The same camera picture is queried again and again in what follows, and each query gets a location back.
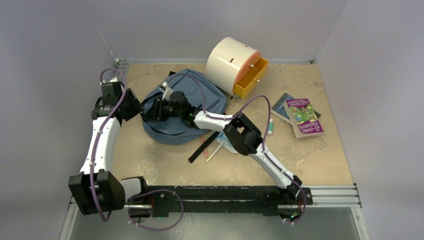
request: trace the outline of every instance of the beige floor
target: beige floor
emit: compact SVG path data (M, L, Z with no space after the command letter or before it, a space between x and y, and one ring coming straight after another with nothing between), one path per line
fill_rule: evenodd
M128 86L140 100L167 76L189 68L205 72L205 64L132 64ZM267 74L246 99L228 101L228 114L235 113L249 98L267 95L273 105L284 92L298 98L309 98L322 114L319 121L324 135L296 139L290 125L274 119L273 135L266 143L277 159L306 185L352 185L352 178L342 149L320 72L316 65L270 64ZM263 99L253 101L244 111L261 131L267 121ZM153 141L143 129L140 117L122 124L116 141L113 174L118 179L144 176L150 185L273 185L267 173L251 158L229 153L222 148L206 162L200 155L190 164L187 158L201 144L196 139L173 146ZM208 147L211 154L218 144Z

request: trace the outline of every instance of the white cylinder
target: white cylinder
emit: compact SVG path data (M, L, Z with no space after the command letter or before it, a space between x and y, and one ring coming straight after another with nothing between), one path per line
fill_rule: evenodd
M233 94L237 83L261 58L261 52L231 37L219 42L206 63L206 77L228 94Z

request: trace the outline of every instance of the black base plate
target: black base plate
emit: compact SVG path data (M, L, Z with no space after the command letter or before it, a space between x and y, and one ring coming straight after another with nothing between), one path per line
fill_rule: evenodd
M292 198L284 189L276 186L145 186L144 193L167 189L177 193L183 200L185 213L262 213L278 216L278 205L298 205L303 194ZM313 204L311 190L302 188L306 204ZM180 213L181 204L170 192L150 195L153 203L152 217L168 217L169 213ZM129 204L148 205L147 197L135 199ZM139 217L142 211L134 209L131 216Z

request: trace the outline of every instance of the colorful book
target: colorful book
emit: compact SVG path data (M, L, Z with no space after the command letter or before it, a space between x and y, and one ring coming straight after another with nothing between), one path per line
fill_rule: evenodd
M284 93L282 95L282 97L277 101L277 103L272 107L271 113L275 114L277 117L282 119L284 122L292 125L292 123L290 122L289 116L287 115L287 112L286 112L286 110L284 109L284 106L283 106L283 103L286 100L290 100L290 99L295 99L295 98L290 96L288 93ZM316 111L314 111L314 112L315 112L316 117L319 119L321 114L319 114Z
M323 134L323 127L307 98L289 99L283 103L296 138Z

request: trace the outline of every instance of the black bracket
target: black bracket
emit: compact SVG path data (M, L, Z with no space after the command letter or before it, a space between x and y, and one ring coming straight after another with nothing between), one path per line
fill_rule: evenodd
M97 118L109 115L123 94L121 85L122 83L118 81L101 84L102 96L95 103L94 110L91 112L91 119L96 120ZM131 88L128 88L123 101L112 117L117 118L119 124L122 124L122 120L128 121L142 112L142 104Z
M101 171L94 173L94 184L97 185L95 192L103 212L124 208L124 187L111 172ZM83 215L98 213L90 187L89 174L69 177L68 186Z
M188 128L197 129L195 116L202 110L202 105L192 106L182 91L174 91L168 100L157 97L151 108L143 115L147 122L162 122L169 118L180 118Z
M256 149L263 141L261 131L244 113L231 120L223 132L234 149L244 156L256 154Z

